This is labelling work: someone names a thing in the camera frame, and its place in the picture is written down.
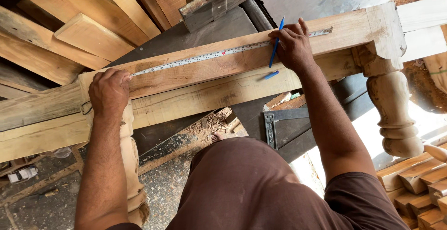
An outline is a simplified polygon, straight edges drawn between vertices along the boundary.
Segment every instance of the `right hand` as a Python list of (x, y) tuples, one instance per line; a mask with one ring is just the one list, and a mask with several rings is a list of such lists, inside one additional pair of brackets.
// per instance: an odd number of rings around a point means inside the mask
[(309, 28), (303, 18), (299, 18), (297, 24), (288, 24), (281, 30), (271, 32), (269, 37), (272, 38), (271, 44), (275, 44), (276, 38), (279, 38), (276, 54), (288, 69), (298, 73), (315, 64), (309, 41)]

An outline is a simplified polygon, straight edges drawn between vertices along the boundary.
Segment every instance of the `wooden post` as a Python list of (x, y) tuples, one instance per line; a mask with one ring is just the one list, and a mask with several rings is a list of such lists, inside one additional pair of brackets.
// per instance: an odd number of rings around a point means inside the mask
[(400, 72), (400, 57), (406, 43), (396, 5), (392, 2), (366, 9), (373, 41), (353, 49), (363, 75), (369, 79), (366, 88), (380, 114), (380, 134), (386, 153), (397, 157), (415, 157), (424, 150), (416, 136), (415, 121), (408, 114), (410, 97), (405, 75)]

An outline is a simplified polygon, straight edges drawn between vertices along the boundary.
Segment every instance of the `blue pencil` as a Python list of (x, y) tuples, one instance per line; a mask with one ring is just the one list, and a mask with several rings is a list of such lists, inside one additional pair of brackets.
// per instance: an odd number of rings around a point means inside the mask
[[(282, 17), (281, 24), (279, 24), (279, 30), (281, 30), (281, 29), (282, 29), (282, 26), (284, 26), (284, 18), (285, 18), (285, 17), (286, 17), (286, 16)], [(279, 43), (279, 38), (276, 38), (275, 47), (273, 48), (272, 57), (270, 58), (269, 68), (272, 67), (272, 64), (273, 64), (273, 58), (275, 58), (275, 53), (276, 53), (276, 48), (278, 47), (278, 43)]]

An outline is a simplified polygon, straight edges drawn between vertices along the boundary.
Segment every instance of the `hand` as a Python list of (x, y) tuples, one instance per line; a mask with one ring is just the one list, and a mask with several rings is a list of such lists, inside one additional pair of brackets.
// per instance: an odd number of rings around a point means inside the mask
[(88, 95), (92, 102), (95, 117), (121, 119), (129, 101), (129, 72), (109, 68), (98, 72), (90, 84)]
[(299, 18), (298, 24), (288, 24), (281, 30), (271, 32), (269, 37), (272, 38), (271, 44), (275, 44), (276, 38), (279, 38), (276, 53), (288, 69), (298, 74), (315, 64), (310, 47), (309, 28), (303, 18)]

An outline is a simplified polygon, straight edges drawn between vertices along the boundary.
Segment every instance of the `left hand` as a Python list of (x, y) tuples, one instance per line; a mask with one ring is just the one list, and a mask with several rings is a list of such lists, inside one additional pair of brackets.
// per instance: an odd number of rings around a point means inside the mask
[(95, 117), (122, 117), (129, 101), (129, 83), (132, 76), (129, 72), (109, 68), (98, 72), (90, 84), (88, 95), (92, 102)]

